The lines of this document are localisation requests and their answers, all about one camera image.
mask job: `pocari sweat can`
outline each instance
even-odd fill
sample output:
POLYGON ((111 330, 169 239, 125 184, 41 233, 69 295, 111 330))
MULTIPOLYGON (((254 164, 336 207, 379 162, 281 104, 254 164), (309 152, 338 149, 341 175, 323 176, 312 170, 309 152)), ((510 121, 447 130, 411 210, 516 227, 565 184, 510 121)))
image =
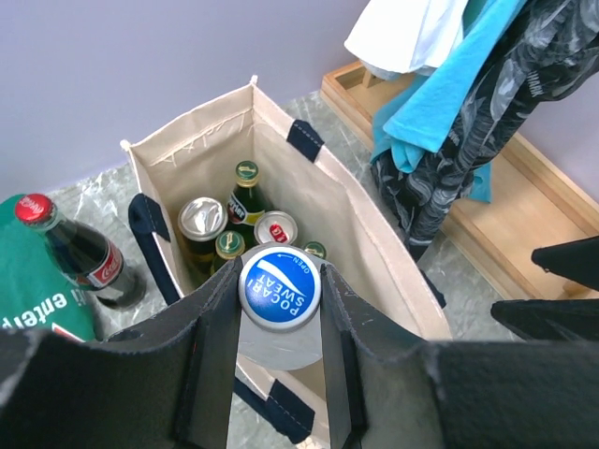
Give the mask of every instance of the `pocari sweat can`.
POLYGON ((269 243, 245 253, 239 279, 239 352, 269 369, 300 369, 322 357, 322 259, 269 243))

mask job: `green bag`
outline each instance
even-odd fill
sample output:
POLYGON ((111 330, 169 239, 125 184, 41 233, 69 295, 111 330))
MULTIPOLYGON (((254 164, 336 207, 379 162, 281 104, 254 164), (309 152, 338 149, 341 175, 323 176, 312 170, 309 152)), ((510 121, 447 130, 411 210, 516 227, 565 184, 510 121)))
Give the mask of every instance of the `green bag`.
POLYGON ((43 326, 77 341, 94 340, 85 292, 52 263, 43 237, 15 218, 22 195, 0 204, 0 320, 3 329, 43 326))

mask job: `canvas tote bag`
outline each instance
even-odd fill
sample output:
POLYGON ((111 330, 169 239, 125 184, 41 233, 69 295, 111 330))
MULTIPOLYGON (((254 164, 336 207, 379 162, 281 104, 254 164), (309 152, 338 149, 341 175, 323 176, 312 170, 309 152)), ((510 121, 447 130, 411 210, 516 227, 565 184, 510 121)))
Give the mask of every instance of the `canvas tote bag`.
MULTIPOLYGON (((256 80, 184 113, 139 143, 122 142, 143 194, 131 204, 131 227, 167 303, 196 288, 183 259, 179 210, 199 196, 226 204, 235 166, 251 159, 271 203, 298 222, 296 244, 323 242, 329 262, 379 311, 424 339, 451 339, 431 290, 368 194, 313 128, 283 112, 256 80), (145 213, 145 219, 140 223, 132 211, 145 213)), ((275 422, 275 428, 292 441, 310 435, 328 446, 322 361, 293 372, 264 369, 241 355, 237 363, 260 400, 274 401, 296 426, 275 422)), ((238 387, 244 385, 236 384, 239 394, 238 387)))

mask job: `wooden shelf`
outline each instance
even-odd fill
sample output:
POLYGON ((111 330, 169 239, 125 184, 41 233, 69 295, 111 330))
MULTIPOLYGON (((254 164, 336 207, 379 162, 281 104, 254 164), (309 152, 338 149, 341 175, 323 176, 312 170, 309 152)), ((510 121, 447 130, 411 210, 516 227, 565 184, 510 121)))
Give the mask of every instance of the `wooden shelf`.
MULTIPOLYGON (((327 74, 321 96, 369 148, 374 113, 412 82, 373 80, 360 63, 327 74)), ((456 201, 442 230, 505 298, 564 299, 599 293, 545 273, 536 248, 599 234, 599 205, 516 134, 494 159, 491 204, 456 201)))

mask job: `cola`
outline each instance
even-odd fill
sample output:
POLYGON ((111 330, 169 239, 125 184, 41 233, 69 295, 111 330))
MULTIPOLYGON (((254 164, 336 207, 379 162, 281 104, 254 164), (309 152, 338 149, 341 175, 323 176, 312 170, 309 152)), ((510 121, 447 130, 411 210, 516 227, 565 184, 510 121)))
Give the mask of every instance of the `cola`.
POLYGON ((103 305, 125 309, 145 294, 144 281, 114 243, 87 224, 68 220, 47 196, 24 196, 15 215, 44 237, 63 274, 79 288, 92 291, 103 305))

